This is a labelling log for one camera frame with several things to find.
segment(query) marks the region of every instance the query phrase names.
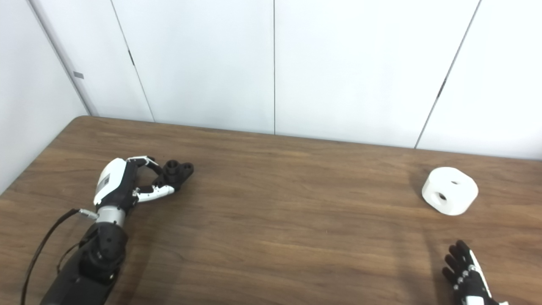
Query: cable connector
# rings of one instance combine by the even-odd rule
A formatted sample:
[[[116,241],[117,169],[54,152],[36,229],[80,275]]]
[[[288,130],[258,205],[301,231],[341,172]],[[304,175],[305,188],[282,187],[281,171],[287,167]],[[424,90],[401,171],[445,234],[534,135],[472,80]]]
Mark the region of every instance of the cable connector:
[[[94,213],[92,211],[89,211],[87,209],[79,209],[78,211],[79,213],[83,214],[84,216],[86,216],[87,218],[90,218],[92,220],[97,220],[98,219],[98,214],[97,213]]]

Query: small gray label on wall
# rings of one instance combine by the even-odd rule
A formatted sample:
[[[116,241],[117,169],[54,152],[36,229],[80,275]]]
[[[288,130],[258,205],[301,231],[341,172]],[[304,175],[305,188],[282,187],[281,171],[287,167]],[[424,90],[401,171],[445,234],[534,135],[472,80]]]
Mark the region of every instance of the small gray label on wall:
[[[73,72],[73,76],[78,77],[80,79],[85,79],[85,76],[83,75],[83,73],[79,73],[76,71]]]

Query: white wall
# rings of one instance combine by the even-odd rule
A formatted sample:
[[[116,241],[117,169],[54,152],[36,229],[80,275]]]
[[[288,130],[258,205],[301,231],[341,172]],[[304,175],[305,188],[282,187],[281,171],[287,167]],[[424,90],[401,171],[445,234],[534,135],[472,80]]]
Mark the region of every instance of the white wall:
[[[109,0],[31,0],[93,115],[153,121]]]
[[[542,160],[541,14],[481,2],[418,148]]]
[[[273,0],[114,0],[157,122],[273,133]]]
[[[0,193],[86,114],[28,3],[0,0]]]
[[[276,0],[276,133],[414,147],[478,0]]]

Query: white cylindrical object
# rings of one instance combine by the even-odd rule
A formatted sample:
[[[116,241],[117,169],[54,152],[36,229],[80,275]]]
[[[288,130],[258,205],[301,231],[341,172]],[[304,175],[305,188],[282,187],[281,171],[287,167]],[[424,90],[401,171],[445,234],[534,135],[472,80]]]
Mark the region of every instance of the white cylindrical object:
[[[478,186],[471,177],[456,168],[439,167],[427,177],[422,196],[442,214],[459,215],[478,196]]]

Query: robotic hand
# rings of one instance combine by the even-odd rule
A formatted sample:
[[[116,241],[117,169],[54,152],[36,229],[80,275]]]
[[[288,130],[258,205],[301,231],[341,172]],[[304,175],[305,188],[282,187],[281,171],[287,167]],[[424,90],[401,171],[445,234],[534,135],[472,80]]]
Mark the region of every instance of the robotic hand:
[[[137,187],[138,168],[146,166],[158,177],[150,186]],[[48,237],[64,219],[77,212],[95,223],[79,241],[79,248],[59,271],[41,305],[102,305],[113,289],[125,259],[128,236],[122,229],[125,217],[137,202],[150,201],[180,189],[194,169],[191,163],[169,160],[162,168],[147,156],[126,160],[116,158],[102,171],[94,204],[96,213],[73,209],[51,228],[38,248],[27,272],[21,303],[24,304],[28,278],[37,255]]]
[[[442,273],[453,285],[455,305],[508,305],[492,299],[482,268],[463,240],[451,245],[449,252],[444,258],[449,268]]]

